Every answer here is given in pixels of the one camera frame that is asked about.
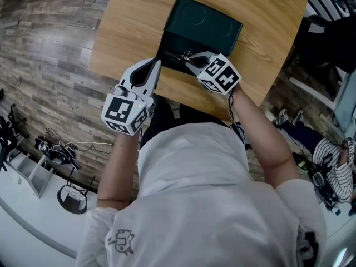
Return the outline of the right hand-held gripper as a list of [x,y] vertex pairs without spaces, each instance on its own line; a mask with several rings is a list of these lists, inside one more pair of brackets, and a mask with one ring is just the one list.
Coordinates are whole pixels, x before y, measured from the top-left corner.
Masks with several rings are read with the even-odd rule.
[[192,61],[197,59],[210,60],[205,67],[186,62],[185,66],[197,77],[209,91],[227,95],[240,81],[241,75],[232,63],[222,54],[200,52],[190,56]]

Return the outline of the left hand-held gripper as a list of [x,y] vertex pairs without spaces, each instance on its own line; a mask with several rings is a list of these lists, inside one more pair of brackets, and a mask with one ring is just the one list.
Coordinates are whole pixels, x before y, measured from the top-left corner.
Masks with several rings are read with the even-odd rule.
[[[122,76],[114,92],[109,93],[103,106],[101,120],[105,125],[122,134],[135,135],[150,115],[154,101],[152,94],[161,73],[161,60],[144,59],[132,65],[129,74]],[[134,75],[148,72],[142,86],[133,85]]]

